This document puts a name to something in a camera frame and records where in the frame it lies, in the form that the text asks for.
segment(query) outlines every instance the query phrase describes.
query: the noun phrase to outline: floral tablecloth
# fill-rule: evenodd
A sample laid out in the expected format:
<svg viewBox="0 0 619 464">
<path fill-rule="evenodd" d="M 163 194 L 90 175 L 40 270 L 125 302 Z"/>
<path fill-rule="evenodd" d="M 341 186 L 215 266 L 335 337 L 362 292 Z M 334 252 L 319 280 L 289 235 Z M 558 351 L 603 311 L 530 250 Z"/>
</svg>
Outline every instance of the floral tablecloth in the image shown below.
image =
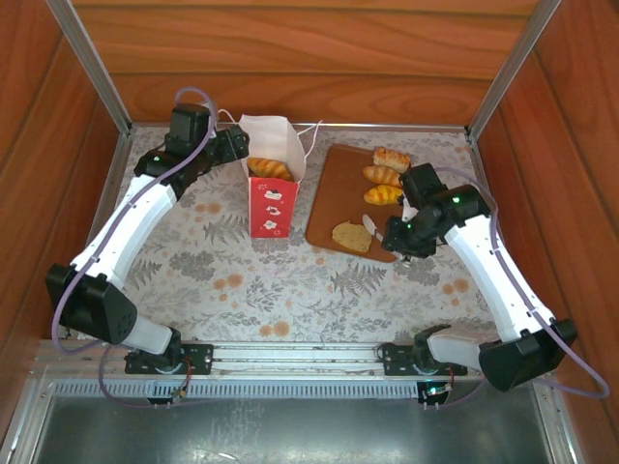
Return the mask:
<svg viewBox="0 0 619 464">
<path fill-rule="evenodd" d="M 121 196 L 164 128 L 136 128 Z M 301 139 L 310 145 L 310 133 Z M 461 133 L 322 130 L 308 160 L 289 239 L 250 239 L 240 163 L 187 190 L 137 255 L 124 291 L 150 319 L 183 338 L 213 341 L 395 341 L 438 323 L 492 330 L 479 289 L 446 246 L 412 267 L 309 245 L 305 228 L 321 167 L 334 143 L 383 145 L 474 175 Z M 461 181 L 444 176 L 448 186 Z"/>
</svg>

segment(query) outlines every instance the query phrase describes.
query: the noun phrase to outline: bread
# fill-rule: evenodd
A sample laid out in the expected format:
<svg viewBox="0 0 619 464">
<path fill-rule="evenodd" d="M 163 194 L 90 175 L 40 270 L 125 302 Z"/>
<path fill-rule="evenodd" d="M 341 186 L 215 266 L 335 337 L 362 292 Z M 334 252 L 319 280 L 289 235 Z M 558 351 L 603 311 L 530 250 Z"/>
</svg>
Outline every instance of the bread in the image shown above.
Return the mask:
<svg viewBox="0 0 619 464">
<path fill-rule="evenodd" d="M 248 158 L 248 168 L 258 177 L 275 177 L 285 181 L 294 181 L 286 165 L 274 159 Z"/>
<path fill-rule="evenodd" d="M 378 147 L 374 150 L 373 160 L 377 166 L 391 167 L 400 174 L 410 166 L 410 158 L 407 155 L 385 147 Z"/>
<path fill-rule="evenodd" d="M 391 167 L 387 166 L 368 166 L 364 167 L 364 176 L 375 184 L 385 186 L 400 187 L 399 174 Z"/>
<path fill-rule="evenodd" d="M 348 220 L 337 225 L 331 233 L 337 244 L 359 253 L 367 253 L 371 244 L 371 235 L 361 224 L 351 224 Z"/>
<path fill-rule="evenodd" d="M 366 192 L 364 200 L 370 205 L 384 206 L 397 205 L 398 198 L 403 194 L 401 188 L 392 186 L 378 186 Z"/>
</svg>

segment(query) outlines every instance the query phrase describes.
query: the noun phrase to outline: wooden wall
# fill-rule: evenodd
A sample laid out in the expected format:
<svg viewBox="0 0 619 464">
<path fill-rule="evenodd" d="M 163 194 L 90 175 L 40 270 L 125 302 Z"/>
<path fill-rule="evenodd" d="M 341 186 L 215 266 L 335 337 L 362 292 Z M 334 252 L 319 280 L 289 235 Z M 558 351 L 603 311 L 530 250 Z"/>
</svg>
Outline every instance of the wooden wall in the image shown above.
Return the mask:
<svg viewBox="0 0 619 464">
<path fill-rule="evenodd" d="M 479 141 L 507 246 L 613 388 L 567 398 L 587 462 L 619 462 L 619 4 L 564 0 Z M 571 361 L 569 385 L 593 389 Z"/>
<path fill-rule="evenodd" d="M 0 3 L 0 438 L 39 340 L 44 277 L 90 230 L 118 131 L 44 0 Z"/>
<path fill-rule="evenodd" d="M 293 121 L 470 123 L 537 0 L 75 0 L 133 119 L 196 85 Z"/>
</svg>

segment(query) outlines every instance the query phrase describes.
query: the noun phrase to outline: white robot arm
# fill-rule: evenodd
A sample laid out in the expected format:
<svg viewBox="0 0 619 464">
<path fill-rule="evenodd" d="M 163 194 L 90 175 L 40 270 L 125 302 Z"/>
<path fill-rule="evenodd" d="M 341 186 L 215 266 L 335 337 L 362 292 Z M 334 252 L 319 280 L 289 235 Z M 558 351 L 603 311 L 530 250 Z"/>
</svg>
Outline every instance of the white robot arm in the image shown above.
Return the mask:
<svg viewBox="0 0 619 464">
<path fill-rule="evenodd" d="M 129 191 L 103 230 L 71 266 L 54 264 L 46 276 L 55 320 L 60 315 L 69 329 L 131 347 L 155 368 L 178 365 L 180 333 L 139 315 L 121 289 L 144 242 L 185 190 L 211 168 L 249 154 L 249 137 L 238 126 L 207 140 L 210 125 L 207 108 L 177 104 L 164 150 L 140 158 Z"/>
<path fill-rule="evenodd" d="M 423 331 L 415 337 L 416 366 L 428 371 L 454 363 L 481 370 L 502 392 L 554 369 L 564 352 L 531 310 L 568 345 L 576 338 L 575 326 L 570 320 L 554 318 L 500 239 L 493 249 L 490 209 L 479 192 L 469 185 L 447 189 L 428 163 L 409 168 L 400 181 L 402 217 L 387 221 L 385 237 L 379 238 L 383 248 L 410 262 L 434 254 L 437 240 L 450 246 L 479 286 L 497 330 L 477 333 L 441 325 Z M 375 235 L 369 223 L 365 217 L 366 228 Z M 504 264 L 497 259 L 497 251 Z M 525 292 L 534 309 L 525 305 L 518 291 Z"/>
</svg>

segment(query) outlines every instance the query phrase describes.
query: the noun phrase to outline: bread roll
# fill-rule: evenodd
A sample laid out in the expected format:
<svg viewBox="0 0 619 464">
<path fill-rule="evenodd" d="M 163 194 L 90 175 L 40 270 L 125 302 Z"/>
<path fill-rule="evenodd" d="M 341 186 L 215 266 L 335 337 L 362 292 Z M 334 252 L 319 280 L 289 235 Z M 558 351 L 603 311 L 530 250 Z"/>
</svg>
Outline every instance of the bread roll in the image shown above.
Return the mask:
<svg viewBox="0 0 619 464">
<path fill-rule="evenodd" d="M 387 166 L 368 166 L 364 167 L 364 176 L 375 184 L 385 186 L 400 187 L 399 174 L 391 167 Z"/>
<path fill-rule="evenodd" d="M 397 205 L 398 198 L 403 194 L 401 188 L 392 186 L 378 186 L 366 192 L 364 200 L 370 205 L 384 206 Z"/>
<path fill-rule="evenodd" d="M 264 158 L 248 158 L 248 168 L 258 177 L 277 178 L 293 182 L 294 178 L 281 161 Z"/>
<path fill-rule="evenodd" d="M 410 166 L 410 158 L 407 155 L 385 147 L 378 147 L 374 150 L 373 160 L 377 166 L 391 167 L 400 174 Z"/>
</svg>

